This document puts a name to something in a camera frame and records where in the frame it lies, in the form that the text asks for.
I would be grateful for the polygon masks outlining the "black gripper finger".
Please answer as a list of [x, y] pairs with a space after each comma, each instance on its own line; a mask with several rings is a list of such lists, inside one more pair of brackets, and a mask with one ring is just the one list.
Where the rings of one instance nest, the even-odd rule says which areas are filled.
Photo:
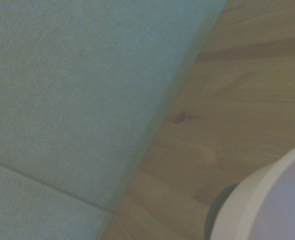
[[210, 209], [207, 213], [205, 224], [204, 224], [204, 238], [210, 239], [211, 234], [213, 231], [213, 227], [217, 218], [217, 215], [219, 214], [220, 209], [222, 208], [225, 201], [228, 199], [228, 197], [231, 195], [231, 193], [234, 191], [234, 189], [239, 185], [239, 183], [235, 183], [227, 188], [225, 188], [213, 201], [212, 205], [210, 206]]

